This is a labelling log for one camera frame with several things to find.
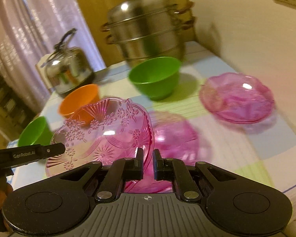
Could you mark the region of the lilac curtain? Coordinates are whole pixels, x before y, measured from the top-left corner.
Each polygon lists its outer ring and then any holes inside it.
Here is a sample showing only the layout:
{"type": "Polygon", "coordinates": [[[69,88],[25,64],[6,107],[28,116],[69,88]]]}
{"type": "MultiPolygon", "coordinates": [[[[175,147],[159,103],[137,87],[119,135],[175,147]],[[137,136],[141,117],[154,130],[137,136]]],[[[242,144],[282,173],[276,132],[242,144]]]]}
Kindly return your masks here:
{"type": "Polygon", "coordinates": [[[50,96],[36,64],[72,28],[71,45],[85,52],[94,71],[104,69],[77,0],[0,0],[0,74],[34,111],[50,96]]]}

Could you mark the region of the white wooden chair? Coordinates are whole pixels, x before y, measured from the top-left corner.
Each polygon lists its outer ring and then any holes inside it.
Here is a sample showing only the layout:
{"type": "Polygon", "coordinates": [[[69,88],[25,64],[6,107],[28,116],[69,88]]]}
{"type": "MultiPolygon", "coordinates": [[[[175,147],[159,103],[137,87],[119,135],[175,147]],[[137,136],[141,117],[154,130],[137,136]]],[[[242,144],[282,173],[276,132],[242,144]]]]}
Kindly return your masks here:
{"type": "Polygon", "coordinates": [[[43,81],[44,85],[46,86],[47,90],[49,91],[49,93],[53,93],[54,92],[54,88],[51,85],[51,83],[49,82],[46,72],[45,72],[45,62],[47,61],[47,59],[49,58],[51,54],[46,54],[44,55],[37,63],[36,63],[36,70],[38,71],[41,80],[43,81]]]}

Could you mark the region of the checkered pastel tablecloth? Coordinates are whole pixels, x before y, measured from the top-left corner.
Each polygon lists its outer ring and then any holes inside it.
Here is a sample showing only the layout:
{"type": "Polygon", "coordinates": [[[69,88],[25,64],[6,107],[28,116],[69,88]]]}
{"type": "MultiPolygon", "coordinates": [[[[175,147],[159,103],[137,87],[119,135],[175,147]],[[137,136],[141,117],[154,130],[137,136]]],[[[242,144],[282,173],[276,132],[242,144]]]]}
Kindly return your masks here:
{"type": "MultiPolygon", "coordinates": [[[[179,83],[164,100],[152,101],[130,82],[131,67],[118,63],[96,73],[101,100],[118,97],[130,99],[147,112],[162,111],[195,119],[212,147],[205,162],[248,179],[273,187],[290,199],[296,217],[296,135],[276,110],[256,124],[232,124],[219,120],[202,105],[199,91],[204,82],[227,72],[236,73],[229,65],[195,42],[186,43],[179,83]]],[[[42,111],[53,134],[66,118],[58,113],[61,98],[52,94],[42,111]]],[[[47,159],[14,170],[8,182],[14,189],[48,178],[47,159]]]]}

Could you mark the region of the orange plastic bowl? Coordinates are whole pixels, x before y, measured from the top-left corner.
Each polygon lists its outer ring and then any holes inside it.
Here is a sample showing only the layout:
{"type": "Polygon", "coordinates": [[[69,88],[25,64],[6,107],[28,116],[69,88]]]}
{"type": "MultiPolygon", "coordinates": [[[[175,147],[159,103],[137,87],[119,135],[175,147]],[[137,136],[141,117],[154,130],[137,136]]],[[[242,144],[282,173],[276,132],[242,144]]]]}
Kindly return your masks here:
{"type": "Polygon", "coordinates": [[[89,124],[92,117],[80,108],[89,104],[97,103],[100,100],[99,87],[97,84],[82,86],[67,95],[58,107],[58,113],[66,119],[76,119],[89,124]]]}

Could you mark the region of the green plastic bowl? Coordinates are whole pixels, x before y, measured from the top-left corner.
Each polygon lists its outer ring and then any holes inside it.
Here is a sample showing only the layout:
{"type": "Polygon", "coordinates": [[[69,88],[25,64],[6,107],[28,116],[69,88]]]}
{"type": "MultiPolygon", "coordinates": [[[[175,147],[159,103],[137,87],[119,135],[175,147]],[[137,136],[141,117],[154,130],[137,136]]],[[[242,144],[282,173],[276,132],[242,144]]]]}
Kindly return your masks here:
{"type": "Polygon", "coordinates": [[[174,57],[156,57],[131,69],[128,78],[150,100],[169,97],[179,83],[182,62],[174,57]]]}
{"type": "Polygon", "coordinates": [[[49,145],[53,137],[47,119],[44,116],[37,117],[30,122],[28,126],[21,133],[17,146],[30,146],[41,144],[43,146],[49,145]]]}

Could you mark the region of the large pink glass plate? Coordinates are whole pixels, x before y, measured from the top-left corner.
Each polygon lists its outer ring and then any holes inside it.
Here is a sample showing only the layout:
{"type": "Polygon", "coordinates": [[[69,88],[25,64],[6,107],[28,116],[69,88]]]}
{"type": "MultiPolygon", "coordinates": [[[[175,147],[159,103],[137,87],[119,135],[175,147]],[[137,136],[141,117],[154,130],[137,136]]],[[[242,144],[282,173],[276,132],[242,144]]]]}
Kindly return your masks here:
{"type": "Polygon", "coordinates": [[[48,177],[92,161],[111,165],[117,159],[135,157],[138,148],[143,150],[143,168],[147,170],[155,141],[143,106],[110,97],[79,108],[54,133],[51,143],[63,143],[66,150],[47,159],[48,177]]]}

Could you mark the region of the small pink glass plate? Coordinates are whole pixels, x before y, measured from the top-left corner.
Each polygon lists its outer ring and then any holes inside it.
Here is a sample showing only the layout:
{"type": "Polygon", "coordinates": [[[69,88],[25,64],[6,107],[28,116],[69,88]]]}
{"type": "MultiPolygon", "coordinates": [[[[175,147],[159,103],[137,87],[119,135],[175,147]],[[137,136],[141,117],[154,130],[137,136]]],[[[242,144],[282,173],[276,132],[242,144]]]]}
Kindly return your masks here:
{"type": "Polygon", "coordinates": [[[214,117],[233,124],[254,124],[269,117],[275,109],[272,91],[258,78],[227,72],[208,78],[199,99],[214,117]]]}

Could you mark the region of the stainless steel steamer pot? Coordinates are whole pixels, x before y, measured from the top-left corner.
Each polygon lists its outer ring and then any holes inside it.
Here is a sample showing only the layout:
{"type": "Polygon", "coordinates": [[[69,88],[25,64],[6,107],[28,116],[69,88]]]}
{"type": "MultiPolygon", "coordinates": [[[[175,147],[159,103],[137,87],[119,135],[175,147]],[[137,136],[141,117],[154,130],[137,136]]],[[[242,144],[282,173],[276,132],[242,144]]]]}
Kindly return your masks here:
{"type": "Polygon", "coordinates": [[[185,53],[182,32],[193,27],[195,18],[182,21],[194,3],[178,8],[173,0],[126,0],[108,12],[100,28],[109,32],[107,44],[115,44],[129,66],[155,57],[181,60],[185,53]]]}

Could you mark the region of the middle pink glass plate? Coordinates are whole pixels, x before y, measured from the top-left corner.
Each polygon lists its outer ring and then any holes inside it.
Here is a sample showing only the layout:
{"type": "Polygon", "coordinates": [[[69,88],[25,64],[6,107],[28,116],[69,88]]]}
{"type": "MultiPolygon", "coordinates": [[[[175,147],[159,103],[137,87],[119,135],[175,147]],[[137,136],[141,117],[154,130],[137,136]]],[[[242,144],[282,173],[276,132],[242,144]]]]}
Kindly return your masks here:
{"type": "MultiPolygon", "coordinates": [[[[176,158],[186,165],[211,158],[212,147],[200,127],[194,126],[195,119],[188,120],[181,115],[162,112],[149,112],[155,135],[155,148],[163,158],[176,158]]],[[[153,161],[144,172],[144,179],[135,183],[129,193],[169,193],[169,181],[156,181],[153,175],[153,161]]]]}

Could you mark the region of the stainless steel kettle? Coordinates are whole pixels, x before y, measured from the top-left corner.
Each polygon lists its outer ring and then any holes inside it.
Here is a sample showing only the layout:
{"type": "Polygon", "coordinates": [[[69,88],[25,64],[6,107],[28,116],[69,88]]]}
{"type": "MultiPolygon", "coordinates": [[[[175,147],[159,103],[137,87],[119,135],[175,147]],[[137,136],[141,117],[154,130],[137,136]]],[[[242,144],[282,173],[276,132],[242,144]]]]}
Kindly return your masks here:
{"type": "Polygon", "coordinates": [[[92,83],[95,78],[84,51],[79,47],[68,46],[76,32],[77,29],[72,28],[65,33],[42,66],[48,82],[61,97],[92,83]]]}

